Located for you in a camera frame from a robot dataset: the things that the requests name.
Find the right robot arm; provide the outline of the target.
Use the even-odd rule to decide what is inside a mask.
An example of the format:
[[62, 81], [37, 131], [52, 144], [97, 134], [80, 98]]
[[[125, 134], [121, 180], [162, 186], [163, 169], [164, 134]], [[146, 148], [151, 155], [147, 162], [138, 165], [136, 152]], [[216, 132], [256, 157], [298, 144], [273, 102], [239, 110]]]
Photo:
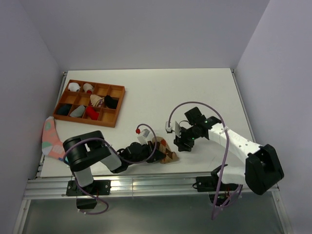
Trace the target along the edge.
[[198, 180], [199, 192], [234, 191], [247, 185], [257, 195], [264, 194], [284, 178], [284, 172], [275, 148], [249, 141], [224, 126], [220, 119], [205, 117], [197, 107], [185, 113], [189, 128], [175, 123], [174, 144], [180, 152], [190, 152], [198, 138], [206, 138], [223, 146], [227, 153], [234, 154], [244, 165], [230, 166], [227, 163], [211, 171], [210, 176]]

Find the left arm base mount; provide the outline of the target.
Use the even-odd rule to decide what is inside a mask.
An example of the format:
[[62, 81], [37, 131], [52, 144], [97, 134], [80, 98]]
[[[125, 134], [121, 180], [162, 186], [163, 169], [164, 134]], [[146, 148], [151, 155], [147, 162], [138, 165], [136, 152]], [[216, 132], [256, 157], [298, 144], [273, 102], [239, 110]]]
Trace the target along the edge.
[[[106, 212], [109, 205], [100, 198], [101, 195], [109, 195], [111, 188], [110, 180], [94, 180], [85, 187], [79, 186], [76, 180], [70, 180], [67, 184], [65, 195], [67, 197], [76, 197], [76, 207], [79, 212], [86, 215], [99, 215]], [[105, 206], [103, 211], [92, 212], [99, 204]]]

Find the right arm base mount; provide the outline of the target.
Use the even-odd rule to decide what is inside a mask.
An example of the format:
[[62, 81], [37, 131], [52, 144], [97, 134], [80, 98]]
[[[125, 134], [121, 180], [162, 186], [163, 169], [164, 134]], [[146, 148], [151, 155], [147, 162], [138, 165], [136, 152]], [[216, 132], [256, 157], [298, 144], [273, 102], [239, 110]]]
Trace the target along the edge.
[[[212, 176], [198, 176], [195, 178], [195, 183], [192, 185], [197, 192], [215, 192], [217, 188], [218, 178], [214, 179]], [[231, 191], [238, 188], [236, 184], [223, 184], [221, 183], [219, 194], [217, 197], [216, 205], [222, 205], [230, 196]]]

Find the brown argyle sock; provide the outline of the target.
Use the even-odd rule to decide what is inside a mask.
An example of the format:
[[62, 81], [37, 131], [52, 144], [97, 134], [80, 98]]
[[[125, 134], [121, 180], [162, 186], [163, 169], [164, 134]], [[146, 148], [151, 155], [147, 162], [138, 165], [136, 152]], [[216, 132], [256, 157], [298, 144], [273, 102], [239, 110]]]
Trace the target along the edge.
[[156, 143], [156, 149], [165, 155], [163, 159], [160, 160], [161, 164], [168, 164], [179, 161], [179, 157], [176, 152], [170, 149], [167, 141], [160, 136], [157, 136], [156, 139], [152, 139], [152, 143]]

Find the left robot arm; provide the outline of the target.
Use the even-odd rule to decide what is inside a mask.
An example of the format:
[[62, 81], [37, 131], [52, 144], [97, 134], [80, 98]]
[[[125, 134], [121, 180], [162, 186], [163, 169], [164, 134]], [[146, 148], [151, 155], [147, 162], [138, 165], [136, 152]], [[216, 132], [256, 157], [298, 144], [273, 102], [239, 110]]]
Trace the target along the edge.
[[84, 195], [94, 191], [91, 166], [100, 162], [113, 174], [121, 173], [130, 165], [154, 163], [166, 157], [151, 141], [133, 142], [117, 151], [105, 141], [101, 131], [71, 137], [63, 142], [64, 161], [77, 180], [77, 188]]

